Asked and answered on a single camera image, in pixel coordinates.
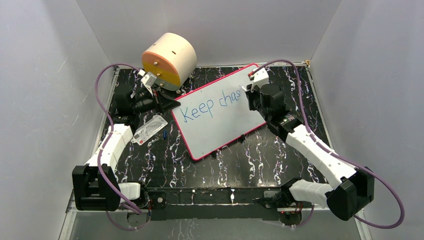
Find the pink framed whiteboard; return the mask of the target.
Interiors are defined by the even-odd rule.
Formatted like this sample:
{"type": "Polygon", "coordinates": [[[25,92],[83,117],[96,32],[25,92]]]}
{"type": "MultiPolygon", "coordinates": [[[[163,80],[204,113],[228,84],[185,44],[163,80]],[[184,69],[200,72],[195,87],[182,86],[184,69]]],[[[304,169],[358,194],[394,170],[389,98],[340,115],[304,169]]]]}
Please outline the pink framed whiteboard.
{"type": "Polygon", "coordinates": [[[180,106],[171,114],[193,160],[266,123],[257,111],[249,109],[243,89],[250,84],[248,74],[257,67],[249,64],[176,98],[180,106]]]}

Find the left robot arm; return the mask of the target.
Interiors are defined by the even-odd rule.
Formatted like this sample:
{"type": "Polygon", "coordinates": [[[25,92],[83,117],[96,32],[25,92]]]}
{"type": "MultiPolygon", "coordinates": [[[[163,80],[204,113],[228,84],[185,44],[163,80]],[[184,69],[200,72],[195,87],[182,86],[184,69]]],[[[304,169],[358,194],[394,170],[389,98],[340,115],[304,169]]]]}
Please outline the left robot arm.
{"type": "Polygon", "coordinates": [[[118,161],[129,143],[143,144],[168,123],[163,114],[181,103],[154,85],[137,90],[129,84],[114,93],[114,110],[108,116],[109,129],[94,155],[72,171],[76,208],[80,211],[115,211],[120,206],[135,213],[149,203],[141,182],[118,183],[118,161]]]}

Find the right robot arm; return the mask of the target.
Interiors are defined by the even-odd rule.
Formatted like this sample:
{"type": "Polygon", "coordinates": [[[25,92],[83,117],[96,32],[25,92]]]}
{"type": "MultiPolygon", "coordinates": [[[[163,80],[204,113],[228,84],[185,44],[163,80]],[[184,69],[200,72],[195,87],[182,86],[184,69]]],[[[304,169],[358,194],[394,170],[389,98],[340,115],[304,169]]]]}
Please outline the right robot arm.
{"type": "Polygon", "coordinates": [[[281,186],[279,193],[262,198],[262,205],[282,208],[310,202],[329,208],[337,218],[348,221],[373,201],[374,177],[320,147],[319,138],[308,132],[297,112],[287,106],[277,84],[267,83],[262,87],[249,84],[243,90],[249,110],[258,112],[274,135],[302,154],[327,180],[317,183],[294,177],[281,186]]]}

